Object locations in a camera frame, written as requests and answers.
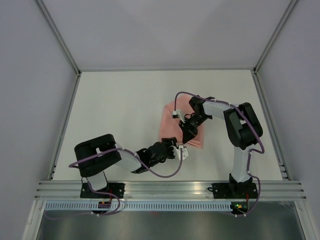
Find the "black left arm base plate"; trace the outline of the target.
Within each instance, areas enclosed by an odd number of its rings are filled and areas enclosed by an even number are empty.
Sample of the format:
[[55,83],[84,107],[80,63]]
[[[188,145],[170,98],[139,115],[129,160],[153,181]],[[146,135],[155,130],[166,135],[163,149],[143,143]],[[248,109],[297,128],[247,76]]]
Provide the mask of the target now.
[[92,191],[87,182],[83,183],[80,191],[81,199],[110,199],[118,197],[122,199],[125,193],[124,183],[109,183],[107,187],[101,190]]

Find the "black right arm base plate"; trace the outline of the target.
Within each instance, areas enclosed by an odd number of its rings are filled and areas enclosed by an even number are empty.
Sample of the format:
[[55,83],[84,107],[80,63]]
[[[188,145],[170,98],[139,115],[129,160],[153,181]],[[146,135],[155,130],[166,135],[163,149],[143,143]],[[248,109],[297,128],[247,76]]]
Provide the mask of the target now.
[[214,182],[207,188],[213,194],[214,199],[256,199],[258,189],[255,183],[231,183]]

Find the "pink cloth napkin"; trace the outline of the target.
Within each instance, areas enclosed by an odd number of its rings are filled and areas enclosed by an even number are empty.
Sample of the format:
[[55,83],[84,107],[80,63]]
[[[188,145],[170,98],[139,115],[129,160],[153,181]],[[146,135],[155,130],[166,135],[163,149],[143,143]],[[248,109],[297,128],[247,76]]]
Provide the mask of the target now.
[[[194,112],[189,104],[190,99],[191,96],[187,94],[182,94],[177,98],[176,107],[178,110],[181,110],[183,114],[192,114]],[[183,140],[183,132],[179,126],[180,120],[172,118],[173,111],[174,101],[171,101],[164,107],[158,136],[160,139],[176,137],[177,141],[181,143]],[[197,136],[186,144],[194,148],[202,149],[204,145],[204,129],[204,125],[199,126],[197,128]]]

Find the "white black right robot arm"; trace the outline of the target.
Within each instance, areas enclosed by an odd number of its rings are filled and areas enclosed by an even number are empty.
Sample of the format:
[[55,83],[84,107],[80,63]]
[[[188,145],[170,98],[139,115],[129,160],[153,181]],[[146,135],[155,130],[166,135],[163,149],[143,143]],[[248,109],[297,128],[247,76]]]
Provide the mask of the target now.
[[248,102],[235,105],[198,95],[192,96],[188,103],[192,113],[182,114],[177,108],[172,112],[172,117],[179,119],[183,144],[198,135],[199,127],[206,120],[216,117],[224,120],[228,139],[234,147],[228,182],[212,183],[208,191],[212,192],[214,199],[256,199],[259,193],[250,173],[250,162],[254,146],[262,145],[263,129],[252,105]]

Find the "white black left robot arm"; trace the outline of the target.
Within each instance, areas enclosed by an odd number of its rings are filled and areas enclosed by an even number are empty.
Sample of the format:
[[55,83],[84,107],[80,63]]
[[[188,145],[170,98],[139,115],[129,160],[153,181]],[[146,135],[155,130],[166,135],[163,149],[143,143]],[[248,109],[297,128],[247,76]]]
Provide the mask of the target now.
[[[131,151],[118,144],[112,134],[102,135],[77,144],[74,147],[76,161],[69,168],[79,170],[80,176],[87,180],[92,193],[104,198],[109,193],[109,184],[105,170],[116,165],[132,174],[150,172],[167,179],[175,176],[183,163],[183,146],[178,146],[177,139],[163,138],[153,145],[138,151]],[[152,167],[165,163],[166,160],[179,160],[177,170],[170,175],[161,175]]]

